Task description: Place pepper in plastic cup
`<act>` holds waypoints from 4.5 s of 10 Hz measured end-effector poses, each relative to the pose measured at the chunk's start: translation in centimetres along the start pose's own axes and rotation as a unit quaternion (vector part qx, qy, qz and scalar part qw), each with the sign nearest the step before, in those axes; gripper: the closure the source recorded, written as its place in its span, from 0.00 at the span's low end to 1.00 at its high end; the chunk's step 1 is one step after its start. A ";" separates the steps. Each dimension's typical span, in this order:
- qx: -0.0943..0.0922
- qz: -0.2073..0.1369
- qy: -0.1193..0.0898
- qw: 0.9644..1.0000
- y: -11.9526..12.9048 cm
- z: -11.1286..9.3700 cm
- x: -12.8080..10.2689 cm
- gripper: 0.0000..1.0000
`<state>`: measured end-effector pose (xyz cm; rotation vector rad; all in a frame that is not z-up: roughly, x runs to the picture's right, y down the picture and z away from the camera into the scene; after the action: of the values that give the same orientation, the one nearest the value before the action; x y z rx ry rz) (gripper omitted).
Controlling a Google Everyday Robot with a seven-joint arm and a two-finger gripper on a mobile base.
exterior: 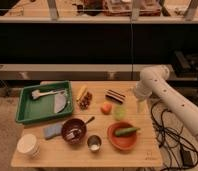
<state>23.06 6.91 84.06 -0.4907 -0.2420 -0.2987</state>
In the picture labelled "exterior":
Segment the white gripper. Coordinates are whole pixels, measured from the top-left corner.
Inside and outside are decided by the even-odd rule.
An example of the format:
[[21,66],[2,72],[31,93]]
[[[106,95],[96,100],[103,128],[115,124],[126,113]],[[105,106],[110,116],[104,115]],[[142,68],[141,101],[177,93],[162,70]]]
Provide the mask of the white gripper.
[[138,100],[144,100],[149,96],[149,89],[142,82],[138,82],[134,86],[133,93]]

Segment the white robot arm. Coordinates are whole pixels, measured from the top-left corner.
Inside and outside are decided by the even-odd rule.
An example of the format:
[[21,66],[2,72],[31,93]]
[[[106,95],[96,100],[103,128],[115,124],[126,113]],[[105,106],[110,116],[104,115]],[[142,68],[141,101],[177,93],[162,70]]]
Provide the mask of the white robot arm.
[[155,93],[177,115],[198,142],[198,107],[173,89],[166,80],[170,70],[166,65],[145,67],[134,87],[135,97],[143,101]]

